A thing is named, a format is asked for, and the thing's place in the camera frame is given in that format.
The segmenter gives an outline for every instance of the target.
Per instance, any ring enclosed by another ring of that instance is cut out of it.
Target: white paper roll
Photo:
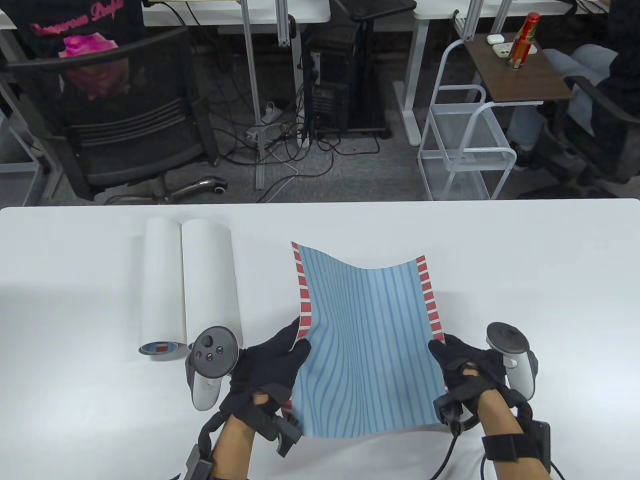
[[[183,224],[182,262],[188,344],[208,327],[220,325],[234,332],[242,346],[229,229],[205,219]]]
[[[163,355],[187,341],[180,223],[149,219],[143,249],[140,353]]]

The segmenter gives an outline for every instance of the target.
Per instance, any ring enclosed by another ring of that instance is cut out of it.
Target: black glove
[[[297,342],[291,350],[299,325],[300,317],[265,343],[240,351],[231,372],[229,395],[220,410],[233,414],[258,392],[269,396],[269,401],[260,406],[268,415],[274,415],[288,402],[298,370],[311,352],[311,344],[306,339]]]
[[[473,381],[476,386],[482,385],[481,388],[485,390],[505,386],[506,370],[502,363],[501,353],[492,349],[480,350],[469,346],[453,335],[445,334],[444,339],[445,343],[431,340],[429,351],[440,365],[442,376],[450,392],[469,381]],[[473,376],[463,375],[462,372],[465,369],[477,370],[484,381],[479,381]],[[477,413],[480,393],[477,393],[474,398],[463,401],[463,404],[473,414]]]

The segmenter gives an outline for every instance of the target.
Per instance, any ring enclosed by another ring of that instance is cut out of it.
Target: black mesh chair
[[[567,115],[567,103],[558,104],[552,113],[546,114],[554,119],[553,134],[586,165],[578,175],[572,175],[565,167],[534,153],[533,163],[546,168],[560,183],[523,193],[518,198],[614,198],[616,195],[599,186],[598,180],[626,184],[640,174],[640,118],[622,110],[585,77],[567,77],[564,81],[569,88],[577,85],[584,90],[594,108],[606,111],[617,122],[619,129],[616,130],[626,129],[623,149],[619,155],[606,151],[595,137]]]
[[[168,170],[195,161],[214,166],[218,147],[193,70],[189,32],[167,33],[96,54],[10,63],[33,103],[29,129],[46,139],[74,193],[93,200],[105,189],[149,180],[148,197],[107,203],[174,203],[223,193],[207,176],[168,191]]]

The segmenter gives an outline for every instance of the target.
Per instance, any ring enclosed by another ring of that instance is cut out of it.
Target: red bottle
[[[513,40],[511,52],[509,52],[507,64],[511,68],[518,70],[527,61],[529,50],[531,50],[531,45],[533,44],[533,36],[539,23],[539,13],[531,12],[527,15],[524,25]]]

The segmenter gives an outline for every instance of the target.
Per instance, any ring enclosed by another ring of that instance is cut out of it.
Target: gray carpet
[[[387,109],[387,122],[393,137],[388,140],[380,140],[380,153],[376,155],[342,156],[334,154],[333,168],[322,177],[314,179],[294,179],[272,200],[273,202],[352,202],[352,201],[394,201],[394,200],[425,200],[425,189],[420,176],[420,170],[416,162],[417,148],[411,147],[406,139],[399,113],[395,109],[392,81],[404,78],[406,60],[388,61],[377,63],[376,69],[380,74],[383,96]],[[230,100],[238,98],[236,89],[229,80],[229,76],[219,73],[213,66],[210,56],[199,55],[196,58],[198,78],[203,92],[212,92],[215,101],[222,100],[218,87],[212,81],[215,75],[222,90]],[[416,94],[415,111],[419,120],[424,123],[426,106],[431,96],[431,89],[435,80],[437,65],[423,65],[419,88]],[[249,92],[248,70],[245,60],[236,58],[235,77],[238,87],[242,92]],[[290,63],[280,64],[259,63],[257,66],[260,101],[264,107],[267,100],[282,98],[290,99],[294,95],[292,78],[292,66]],[[446,83],[468,83],[473,76],[473,68],[464,52],[453,55],[445,71]],[[214,110],[228,117],[228,111],[223,104],[217,104]],[[236,122],[244,124],[253,123],[253,115],[242,101],[232,104],[232,114]],[[502,125],[508,123],[510,111],[504,109],[498,111],[497,116]],[[234,131],[232,126],[215,115],[211,115],[213,126],[226,131]],[[244,138],[245,127],[236,126],[235,132]],[[270,136],[277,136],[277,127],[272,127]],[[229,151],[234,146],[230,136],[222,132],[216,132],[216,137],[222,152]],[[329,138],[332,143],[337,138]],[[338,150],[343,153],[367,152],[376,149],[374,140],[369,136],[342,138]],[[289,151],[294,154],[297,150],[295,141],[289,144]],[[281,159],[288,159],[284,147],[277,152]],[[255,157],[249,150],[240,150],[234,157],[236,161],[254,162]],[[268,188],[278,179],[295,173],[286,165],[279,164],[274,157],[266,166],[265,185]],[[315,175],[325,171],[331,163],[331,154],[323,152],[317,144],[312,145],[310,152],[299,162],[292,164],[302,174]],[[256,202],[264,193],[254,190],[254,169],[252,166],[238,166],[228,162],[221,162],[216,168],[208,164],[191,164],[178,170],[169,172],[167,183],[170,188],[190,183],[204,175],[215,174],[224,177],[229,184],[229,189],[224,195],[203,194],[190,200],[191,203],[245,203]],[[495,185],[497,177],[488,176],[486,181],[489,186]],[[546,171],[513,171],[504,186],[500,198],[515,198],[519,193],[534,188],[554,184],[555,180]],[[640,181],[632,181],[627,186],[611,186],[612,191],[620,196],[634,196],[640,198]],[[94,202],[86,202],[78,199],[72,192],[66,178],[63,178],[52,200],[41,200],[41,205],[84,205],[103,204],[113,195],[122,193],[135,194],[146,193],[148,186],[138,184],[135,186],[122,186],[107,190],[98,195]]]

